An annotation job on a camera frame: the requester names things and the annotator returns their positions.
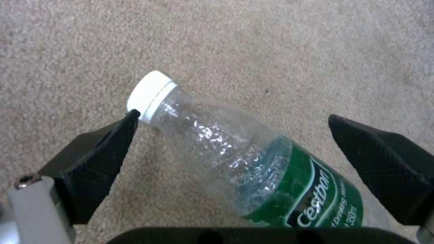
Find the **carpet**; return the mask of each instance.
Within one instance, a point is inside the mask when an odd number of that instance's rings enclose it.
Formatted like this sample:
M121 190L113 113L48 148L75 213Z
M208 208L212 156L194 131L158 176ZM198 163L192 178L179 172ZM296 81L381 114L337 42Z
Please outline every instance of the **carpet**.
M0 3L0 193L80 133L123 117L146 73L231 102L365 188L327 126L335 113L434 152L431 0L6 0ZM245 226L140 125L76 243L141 226ZM414 239L415 228L392 228Z

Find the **clear plastic bottle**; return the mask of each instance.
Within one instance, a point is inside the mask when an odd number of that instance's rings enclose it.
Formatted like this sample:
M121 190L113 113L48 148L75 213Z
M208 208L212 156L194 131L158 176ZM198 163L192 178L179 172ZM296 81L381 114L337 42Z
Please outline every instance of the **clear plastic bottle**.
M208 194L257 225L389 229L377 199L241 109L192 97L158 71L127 108L163 132Z

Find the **white bottle cap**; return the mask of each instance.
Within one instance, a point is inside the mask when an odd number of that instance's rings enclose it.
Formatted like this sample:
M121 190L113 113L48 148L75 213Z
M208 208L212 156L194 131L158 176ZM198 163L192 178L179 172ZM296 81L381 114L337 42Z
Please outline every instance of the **white bottle cap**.
M145 75L131 92L127 102L128 112L136 109L139 120L149 124L155 111L177 84L163 73L155 70Z

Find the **bottle neck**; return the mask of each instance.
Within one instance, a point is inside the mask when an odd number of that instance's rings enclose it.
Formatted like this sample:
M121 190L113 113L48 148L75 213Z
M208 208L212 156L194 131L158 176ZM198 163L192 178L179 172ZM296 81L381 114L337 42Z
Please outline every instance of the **bottle neck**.
M179 86L175 87L161 102L152 116L150 126L165 131L168 126L181 118L182 109L192 100Z

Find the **bottle label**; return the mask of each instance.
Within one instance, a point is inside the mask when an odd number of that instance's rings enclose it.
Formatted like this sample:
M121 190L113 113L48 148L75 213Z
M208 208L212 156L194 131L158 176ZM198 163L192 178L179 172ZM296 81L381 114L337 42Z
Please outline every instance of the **bottle label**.
M245 218L270 227L362 225L362 198L353 184L285 137L269 147L266 152L286 150L282 160L288 160L288 168L270 198Z

